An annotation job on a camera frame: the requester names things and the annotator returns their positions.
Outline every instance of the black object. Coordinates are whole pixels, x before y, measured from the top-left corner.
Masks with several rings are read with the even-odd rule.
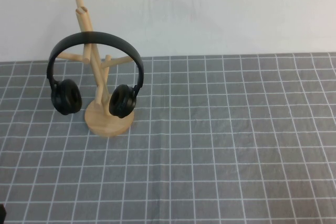
[[[51,87],[51,101],[55,109],[63,114],[77,113],[82,107],[82,98],[74,81],[66,79],[56,81],[54,79],[54,63],[57,56],[64,50],[81,44],[102,44],[117,48],[129,55],[136,63],[139,70],[138,82],[134,88],[125,84],[119,85],[112,94],[109,111],[112,115],[124,118],[129,115],[137,103],[137,95],[143,86],[144,69],[143,62],[137,50],[127,41],[98,31],[85,31],[70,35],[61,40],[51,51],[47,67],[47,79]]]
[[[3,204],[0,204],[0,224],[4,224],[6,218],[6,209]]]

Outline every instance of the wooden headphone stand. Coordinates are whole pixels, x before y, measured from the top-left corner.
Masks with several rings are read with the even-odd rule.
[[[88,9],[84,6],[83,0],[76,0],[76,16],[81,31],[93,31]],[[110,55],[105,56],[101,62],[97,44],[85,44],[83,55],[69,54],[62,52],[58,58],[81,61],[90,64],[97,84],[95,99],[89,104],[85,111],[85,122],[94,134],[99,136],[117,136],[125,132],[134,120],[134,111],[124,118],[113,116],[109,112],[111,94],[107,88],[107,78],[110,67],[132,61],[132,58],[125,56],[112,59]]]

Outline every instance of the ear cup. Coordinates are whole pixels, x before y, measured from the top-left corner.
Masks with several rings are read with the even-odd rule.
[[[51,93],[51,101],[55,109],[63,115],[77,113],[82,107],[79,89],[70,79],[57,84],[56,89]]]
[[[128,116],[134,109],[137,103],[137,98],[134,96],[134,91],[127,85],[119,85],[113,92],[109,111],[112,115],[119,118]]]

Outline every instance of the round wooden base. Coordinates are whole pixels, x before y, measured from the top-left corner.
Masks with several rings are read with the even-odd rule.
[[[103,107],[92,101],[86,109],[85,121],[89,129],[99,136],[118,136],[125,132],[134,120],[134,111],[124,118],[105,115]]]

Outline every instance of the gray grid mat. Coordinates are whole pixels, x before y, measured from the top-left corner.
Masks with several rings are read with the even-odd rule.
[[[107,139],[84,109],[55,112],[45,62],[0,64],[7,223],[336,222],[335,53],[144,65],[135,121]],[[86,108],[90,67],[59,61],[54,72],[80,85]],[[134,73],[111,69],[110,91]]]

